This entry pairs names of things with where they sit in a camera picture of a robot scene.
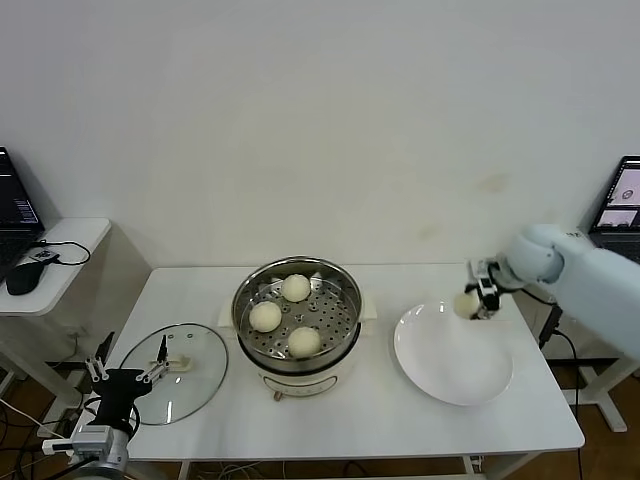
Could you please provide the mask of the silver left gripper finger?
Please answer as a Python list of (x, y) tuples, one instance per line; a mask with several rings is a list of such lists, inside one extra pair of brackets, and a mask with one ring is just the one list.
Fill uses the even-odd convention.
[(160, 343), (160, 347), (158, 350), (158, 354), (156, 357), (156, 361), (153, 365), (139, 374), (136, 377), (138, 382), (142, 383), (154, 383), (162, 376), (166, 374), (168, 371), (168, 348), (167, 348), (167, 337), (165, 335), (162, 336), (162, 341)]
[(85, 367), (93, 383), (98, 383), (100, 381), (106, 381), (109, 379), (109, 375), (105, 368), (105, 361), (107, 359), (107, 355), (109, 354), (114, 336), (115, 332), (110, 332), (107, 337), (99, 344), (95, 354), (92, 356), (88, 356), (85, 359)]

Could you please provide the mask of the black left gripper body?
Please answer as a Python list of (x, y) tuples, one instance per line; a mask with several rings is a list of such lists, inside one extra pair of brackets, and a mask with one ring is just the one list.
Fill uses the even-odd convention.
[(94, 393), (100, 398), (94, 418), (96, 425), (129, 426), (130, 414), (136, 399), (150, 392), (141, 369), (108, 369), (107, 379), (94, 383)]

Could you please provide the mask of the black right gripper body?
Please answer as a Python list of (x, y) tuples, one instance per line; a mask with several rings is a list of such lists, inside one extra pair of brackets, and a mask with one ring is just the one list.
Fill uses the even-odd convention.
[(482, 273), (478, 277), (480, 298), (486, 313), (495, 313), (501, 308), (500, 290), (488, 273)]

